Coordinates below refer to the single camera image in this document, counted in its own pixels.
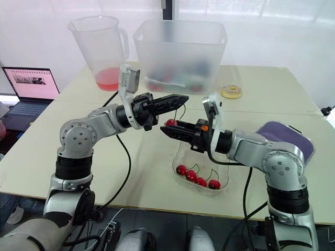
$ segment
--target clear plastic container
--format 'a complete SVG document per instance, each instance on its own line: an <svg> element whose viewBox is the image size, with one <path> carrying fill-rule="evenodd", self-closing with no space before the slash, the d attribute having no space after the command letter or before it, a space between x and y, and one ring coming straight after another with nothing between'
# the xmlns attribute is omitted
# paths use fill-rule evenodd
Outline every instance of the clear plastic container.
<svg viewBox="0 0 335 251"><path fill-rule="evenodd" d="M214 153L213 157L218 161L229 162L223 154ZM186 166L187 171L193 170L196 173L197 178L203 178L207 185L198 185L196 182L188 180L186 175L178 174L177 168L180 165ZM180 143L180 147L172 163L172 168L174 178L180 185L189 187L205 195L217 195L224 190L229 181L229 166L213 163L206 153L192 151L190 149L190 144L186 142ZM209 188L211 180L214 180L214 182L216 180L220 183L219 189Z"/></svg>
<svg viewBox="0 0 335 251"><path fill-rule="evenodd" d="M213 91L227 44L222 24L149 20L133 39L148 89L193 94Z"/></svg>
<svg viewBox="0 0 335 251"><path fill-rule="evenodd" d="M119 20L109 16L84 17L68 24L102 90L118 89L119 68L129 56L127 33L118 25Z"/></svg>

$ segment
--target purple pad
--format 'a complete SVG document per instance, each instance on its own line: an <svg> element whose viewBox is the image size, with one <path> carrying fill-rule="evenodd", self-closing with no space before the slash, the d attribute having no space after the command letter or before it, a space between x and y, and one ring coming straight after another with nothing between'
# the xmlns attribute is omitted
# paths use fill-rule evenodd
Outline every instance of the purple pad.
<svg viewBox="0 0 335 251"><path fill-rule="evenodd" d="M256 132L268 140L275 142L287 142L297 146L304 155L305 165L314 154L314 146L302 133L276 121L270 121Z"/></svg>

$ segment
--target floor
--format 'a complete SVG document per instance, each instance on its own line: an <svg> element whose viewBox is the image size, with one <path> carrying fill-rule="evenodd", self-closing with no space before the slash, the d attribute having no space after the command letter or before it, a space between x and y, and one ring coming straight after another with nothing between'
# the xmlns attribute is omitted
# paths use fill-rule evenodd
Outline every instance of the floor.
<svg viewBox="0 0 335 251"><path fill-rule="evenodd" d="M94 223L92 229L92 235L100 233L106 226L107 222L115 215L119 208L109 208L105 213L105 218L101 223ZM37 217L37 214L26 214L25 220ZM140 227L144 227L147 231L153 233L156 236L159 251L182 251L185 250L185 238L186 230L191 229L193 226L200 226L205 229L211 237L215 250L219 251L222 248L224 240L227 238L231 229L239 222L235 219L227 218L216 218L209 216L199 216L190 214L178 214L178 213L164 213L157 211L148 210L134 210L134 209L123 209L115 218L115 221L120 223L122 239L126 233L132 230L136 230ZM5 228L1 234L12 230L15 226L5 225ZM67 240L73 241L79 227L73 232L71 237ZM317 230L319 239L319 250L320 251L331 251L335 250L335 242L328 242L328 231L327 228L321 227ZM87 227L85 228L82 237L87 235ZM330 229L331 239L335 238L335 227ZM265 250L265 238L259 236L253 236L255 247L259 250ZM83 251L85 244L79 244L74 248L74 251ZM61 249L62 251L69 250L68 247ZM106 251L114 250L108 246ZM244 251L247 250L241 241L240 231L237 231L231 238L230 245L227 251Z"/></svg>

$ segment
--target frosted plastic bin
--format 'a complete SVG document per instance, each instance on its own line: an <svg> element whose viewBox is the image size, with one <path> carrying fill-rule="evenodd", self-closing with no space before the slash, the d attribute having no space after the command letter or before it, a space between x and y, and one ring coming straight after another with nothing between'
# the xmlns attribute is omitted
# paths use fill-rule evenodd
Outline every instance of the frosted plastic bin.
<svg viewBox="0 0 335 251"><path fill-rule="evenodd" d="M228 184L229 166L217 165L208 158L207 153L192 151L190 147L190 144L186 142L180 143L180 147L172 163L174 179L180 185L193 189L199 193L209 196L219 194ZM229 162L223 154L214 153L213 157L218 161ZM186 179L186 175L178 174L176 169L180 165L185 165L187 170L193 170L196 172L197 177L207 180L207 186L204 187L198 185L196 182ZM219 181L220 188L209 188L209 182L211 180Z"/></svg>
<svg viewBox="0 0 335 251"><path fill-rule="evenodd" d="M213 91L227 44L222 24L149 20L133 39L149 90L192 94Z"/></svg>

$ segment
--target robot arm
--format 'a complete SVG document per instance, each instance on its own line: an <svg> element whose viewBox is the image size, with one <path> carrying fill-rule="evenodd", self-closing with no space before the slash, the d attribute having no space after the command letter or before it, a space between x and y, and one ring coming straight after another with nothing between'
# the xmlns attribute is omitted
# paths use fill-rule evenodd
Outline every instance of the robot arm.
<svg viewBox="0 0 335 251"><path fill-rule="evenodd" d="M92 217L95 194L90 190L93 146L102 138L123 133L129 127L151 130L158 115L178 109L187 100L184 95L153 99L145 93L135 98L139 70L122 65L119 95L123 105L109 105L92 111L87 117L66 122L60 130L56 171L51 176L43 219L23 223L3 238L0 250L60 250L73 226Z"/></svg>
<svg viewBox="0 0 335 251"><path fill-rule="evenodd" d="M161 130L171 138L190 143L194 151L203 153L210 149L223 153L230 160L265 173L271 216L265 219L269 251L318 250L302 151L295 145L269 141L257 133L222 130L217 100L215 94L203 99L209 121L214 116L217 121L214 129L208 121L199 119L196 124L178 121L177 125Z"/></svg>

